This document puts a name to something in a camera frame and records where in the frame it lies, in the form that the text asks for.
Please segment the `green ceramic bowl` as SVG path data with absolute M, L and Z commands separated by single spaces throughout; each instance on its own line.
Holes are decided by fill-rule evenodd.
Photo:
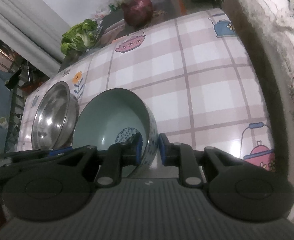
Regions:
M 98 150 L 107 150 L 135 133 L 142 135 L 141 164 L 125 167 L 123 177 L 142 174 L 150 168 L 157 152 L 158 131 L 154 115 L 139 96 L 114 88 L 97 95 L 81 112 L 72 147 L 93 145 Z

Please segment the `small steel bowl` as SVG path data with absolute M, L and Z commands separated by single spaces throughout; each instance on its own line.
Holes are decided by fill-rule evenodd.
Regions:
M 78 101 L 66 82 L 54 84 L 40 102 L 31 130 L 34 150 L 51 150 L 66 145 L 78 118 Z

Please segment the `plaid tablecloth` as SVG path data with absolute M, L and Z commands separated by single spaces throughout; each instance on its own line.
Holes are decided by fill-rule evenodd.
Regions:
M 39 102 L 64 81 L 84 108 L 105 90 L 137 94 L 159 132 L 201 150 L 214 146 L 268 171 L 274 143 L 250 58 L 221 9 L 209 9 L 126 35 L 61 71 L 25 103 L 17 150 L 31 149 Z

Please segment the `green lettuce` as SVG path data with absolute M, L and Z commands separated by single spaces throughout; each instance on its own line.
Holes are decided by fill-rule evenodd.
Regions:
M 85 19 L 71 27 L 62 35 L 60 47 L 62 54 L 67 56 L 72 51 L 84 53 L 93 48 L 97 43 L 98 30 L 99 24 L 91 19 Z

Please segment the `red onion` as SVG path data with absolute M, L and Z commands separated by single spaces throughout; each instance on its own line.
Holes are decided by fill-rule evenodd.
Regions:
M 154 8 L 151 0 L 129 0 L 121 3 L 125 22 L 131 27 L 141 27 L 152 20 Z

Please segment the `grey curtain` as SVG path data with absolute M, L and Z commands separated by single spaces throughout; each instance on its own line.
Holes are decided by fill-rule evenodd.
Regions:
M 42 0 L 0 0 L 0 39 L 49 77 L 61 67 L 69 28 Z

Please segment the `white fringed blanket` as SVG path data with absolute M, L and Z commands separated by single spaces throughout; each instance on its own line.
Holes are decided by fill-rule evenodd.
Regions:
M 223 0 L 265 97 L 277 170 L 294 186 L 294 12 L 288 0 Z M 289 214 L 294 224 L 294 206 Z

